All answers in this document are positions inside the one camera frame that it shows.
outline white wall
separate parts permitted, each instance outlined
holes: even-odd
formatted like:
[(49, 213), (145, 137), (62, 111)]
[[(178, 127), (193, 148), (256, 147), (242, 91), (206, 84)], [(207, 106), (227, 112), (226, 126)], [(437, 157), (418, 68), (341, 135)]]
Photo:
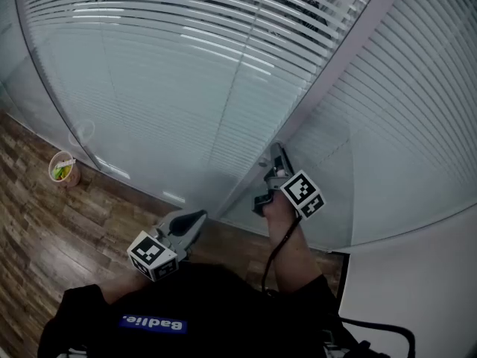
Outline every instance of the white wall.
[[(418, 358), (470, 352), (477, 340), (477, 206), (350, 253), (342, 317), (407, 327)], [(349, 330), (375, 351), (406, 357), (408, 345), (399, 335)]]

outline black wire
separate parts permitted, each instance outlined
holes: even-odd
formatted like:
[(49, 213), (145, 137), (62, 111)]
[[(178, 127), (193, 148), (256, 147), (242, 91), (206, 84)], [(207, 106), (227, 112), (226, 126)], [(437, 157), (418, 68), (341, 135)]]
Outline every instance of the black wire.
[[(265, 280), (267, 279), (268, 271), (270, 270), (272, 261), (278, 255), (278, 253), (280, 252), (280, 249), (282, 249), (282, 247), (285, 245), (288, 239), (290, 239), (290, 236), (292, 235), (295, 228), (298, 226), (298, 223), (300, 223), (301, 219), (302, 219), (301, 216), (298, 216), (293, 221), (293, 223), (291, 223), (290, 228), (286, 231), (286, 234), (284, 235), (282, 241), (275, 247), (275, 249), (270, 254), (270, 257), (268, 258), (268, 261), (267, 261), (267, 265), (265, 267), (265, 271), (262, 276), (262, 292), (263, 293), (266, 293)], [(409, 329), (406, 329), (405, 327), (388, 325), (388, 324), (375, 324), (373, 322), (356, 321), (349, 318), (342, 318), (338, 315), (333, 315), (333, 314), (327, 314), (327, 316), (330, 318), (335, 318), (341, 322), (344, 322), (345, 324), (351, 324), (351, 325), (355, 325), (359, 327), (366, 327), (368, 329), (385, 330), (385, 331), (401, 334), (408, 340), (408, 344), (409, 344), (408, 358), (416, 357), (416, 339), (414, 337), (414, 334)]]
[(349, 318), (342, 318), (338, 315), (328, 314), (329, 317), (335, 318), (344, 322), (345, 324), (356, 325), (359, 327), (366, 327), (368, 329), (376, 329), (376, 330), (385, 330), (391, 331), (394, 333), (398, 333), (401, 336), (404, 336), (408, 340), (409, 344), (409, 351), (408, 351), (408, 358), (415, 358), (416, 357), (416, 338), (414, 334), (405, 327), (395, 326), (395, 325), (388, 325), (388, 324), (375, 324), (373, 322), (364, 322), (364, 321), (356, 321), (354, 319)]
[(280, 252), (280, 249), (282, 249), (282, 246), (285, 245), (285, 243), (290, 239), (291, 234), (297, 227), (298, 223), (301, 220), (301, 216), (298, 216), (293, 223), (291, 223), (290, 228), (286, 231), (286, 234), (284, 235), (282, 241), (275, 247), (275, 249), (272, 251), (270, 254), (270, 257), (268, 258), (267, 265), (265, 267), (265, 271), (263, 272), (262, 276), (262, 292), (265, 293), (265, 280), (267, 279), (268, 275), (268, 270), (270, 269), (271, 262), (274, 260), (274, 258), (278, 255), (278, 252)]

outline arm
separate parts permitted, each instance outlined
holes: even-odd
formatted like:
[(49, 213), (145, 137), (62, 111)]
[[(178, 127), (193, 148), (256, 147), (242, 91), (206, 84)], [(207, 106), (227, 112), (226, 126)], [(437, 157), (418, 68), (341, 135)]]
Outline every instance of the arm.
[[(283, 239), (295, 219), (295, 211), (282, 192), (274, 193), (274, 201), (264, 207), (268, 222), (271, 247)], [(321, 276), (315, 257), (306, 244), (301, 226), (298, 225), (274, 260), (275, 275), (281, 292), (292, 293)]]
[(112, 280), (99, 283), (104, 300), (109, 304), (115, 303), (121, 297), (146, 287), (151, 281), (138, 271), (129, 271)]

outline wooden floor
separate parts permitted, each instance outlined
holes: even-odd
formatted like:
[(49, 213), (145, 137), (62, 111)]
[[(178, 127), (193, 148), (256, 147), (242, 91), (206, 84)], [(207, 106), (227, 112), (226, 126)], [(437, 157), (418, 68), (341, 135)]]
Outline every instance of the wooden floor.
[[(58, 188), (47, 175), (56, 152), (0, 114), (0, 347), (12, 358), (35, 357), (63, 292), (129, 269), (129, 244), (174, 209), (83, 165), (78, 186)], [(210, 221), (191, 260), (223, 264), (258, 288), (269, 253), (265, 237)], [(343, 257), (317, 260), (336, 293)]]

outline window blinds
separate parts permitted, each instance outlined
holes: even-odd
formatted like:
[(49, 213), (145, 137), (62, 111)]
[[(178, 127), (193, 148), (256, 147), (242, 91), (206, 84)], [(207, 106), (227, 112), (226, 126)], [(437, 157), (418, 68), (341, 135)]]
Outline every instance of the window blinds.
[(394, 2), (287, 144), (327, 200), (304, 223), (313, 245), (383, 239), (477, 201), (475, 38), (476, 0)]
[(210, 209), (368, 0), (20, 1), (67, 119), (95, 121), (89, 150), (141, 189)]

